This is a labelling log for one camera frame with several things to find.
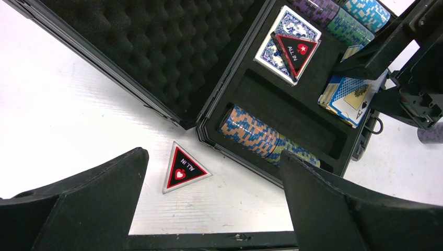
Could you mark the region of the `light blue chip stack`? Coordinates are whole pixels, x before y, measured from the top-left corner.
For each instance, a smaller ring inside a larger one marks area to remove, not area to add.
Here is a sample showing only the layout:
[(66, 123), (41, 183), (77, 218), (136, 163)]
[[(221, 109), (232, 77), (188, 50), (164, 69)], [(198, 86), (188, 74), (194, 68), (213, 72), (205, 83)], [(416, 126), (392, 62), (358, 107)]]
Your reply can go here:
[(382, 29), (391, 17), (377, 0), (349, 0), (343, 1), (340, 6), (373, 33)]

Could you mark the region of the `triangular all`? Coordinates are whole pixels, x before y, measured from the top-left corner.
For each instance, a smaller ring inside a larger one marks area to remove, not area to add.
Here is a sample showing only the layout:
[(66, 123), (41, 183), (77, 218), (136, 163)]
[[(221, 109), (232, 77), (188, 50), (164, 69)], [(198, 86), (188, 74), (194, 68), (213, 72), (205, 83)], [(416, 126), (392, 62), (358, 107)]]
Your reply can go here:
[(212, 175), (194, 156), (174, 141), (162, 194), (165, 195)]
[(291, 80), (297, 82), (321, 41), (279, 35), (275, 32), (271, 32), (270, 36)]

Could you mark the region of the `orange-blue chip stack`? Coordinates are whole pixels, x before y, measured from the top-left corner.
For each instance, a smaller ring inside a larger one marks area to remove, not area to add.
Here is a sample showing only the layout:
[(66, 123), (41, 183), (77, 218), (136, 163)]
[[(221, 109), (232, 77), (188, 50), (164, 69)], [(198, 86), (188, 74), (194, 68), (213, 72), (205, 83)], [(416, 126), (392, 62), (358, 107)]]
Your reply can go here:
[(261, 158), (276, 148), (280, 134), (237, 105), (232, 105), (222, 119), (218, 132)]

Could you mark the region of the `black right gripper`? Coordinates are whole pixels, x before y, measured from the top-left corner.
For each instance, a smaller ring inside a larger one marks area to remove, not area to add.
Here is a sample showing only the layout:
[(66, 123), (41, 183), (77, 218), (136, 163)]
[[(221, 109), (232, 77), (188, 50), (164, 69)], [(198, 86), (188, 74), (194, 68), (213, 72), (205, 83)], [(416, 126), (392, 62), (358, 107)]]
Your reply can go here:
[(332, 73), (359, 79), (379, 75), (415, 41), (419, 49), (393, 74), (397, 85), (374, 94), (370, 108), (429, 130), (442, 119), (442, 1), (414, 1)]

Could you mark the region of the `blue patterned card deck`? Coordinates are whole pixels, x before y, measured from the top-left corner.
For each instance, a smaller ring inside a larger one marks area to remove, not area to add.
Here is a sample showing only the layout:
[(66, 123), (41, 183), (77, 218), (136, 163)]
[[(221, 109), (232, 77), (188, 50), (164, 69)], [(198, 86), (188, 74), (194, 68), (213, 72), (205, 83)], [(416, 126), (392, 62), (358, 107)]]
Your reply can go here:
[(260, 45), (254, 61), (295, 86), (318, 45), (322, 32), (285, 5)]

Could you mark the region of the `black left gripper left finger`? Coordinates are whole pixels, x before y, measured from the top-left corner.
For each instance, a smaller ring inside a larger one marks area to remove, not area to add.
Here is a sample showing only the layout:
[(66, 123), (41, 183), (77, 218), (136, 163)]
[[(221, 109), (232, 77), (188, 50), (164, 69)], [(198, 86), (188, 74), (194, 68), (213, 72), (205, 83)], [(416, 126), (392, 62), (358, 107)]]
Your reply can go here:
[(149, 161), (134, 148), (1, 200), (1, 250), (123, 250)]

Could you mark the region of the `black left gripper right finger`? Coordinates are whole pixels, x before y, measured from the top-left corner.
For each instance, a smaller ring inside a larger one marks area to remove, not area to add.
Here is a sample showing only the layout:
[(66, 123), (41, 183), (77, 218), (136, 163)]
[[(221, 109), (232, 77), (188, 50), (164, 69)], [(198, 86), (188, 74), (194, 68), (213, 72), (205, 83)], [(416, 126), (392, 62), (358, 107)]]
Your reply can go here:
[(442, 250), (442, 207), (385, 195), (284, 151), (280, 166), (300, 250)]

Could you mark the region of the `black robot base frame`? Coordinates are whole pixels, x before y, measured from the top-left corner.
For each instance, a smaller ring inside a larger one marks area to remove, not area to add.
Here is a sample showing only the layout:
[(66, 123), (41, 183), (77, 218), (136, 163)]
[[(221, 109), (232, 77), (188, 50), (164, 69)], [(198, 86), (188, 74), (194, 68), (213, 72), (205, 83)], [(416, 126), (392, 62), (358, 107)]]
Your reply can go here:
[(124, 250), (298, 249), (293, 231), (129, 235)]

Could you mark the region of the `blue ace card box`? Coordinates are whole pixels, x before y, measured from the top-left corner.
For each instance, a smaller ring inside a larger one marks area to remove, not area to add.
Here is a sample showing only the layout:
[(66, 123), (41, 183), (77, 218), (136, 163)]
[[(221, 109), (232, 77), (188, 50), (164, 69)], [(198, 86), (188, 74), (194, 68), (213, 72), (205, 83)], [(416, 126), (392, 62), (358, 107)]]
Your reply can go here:
[(317, 104), (355, 129), (388, 73), (386, 69), (376, 80), (332, 75)]

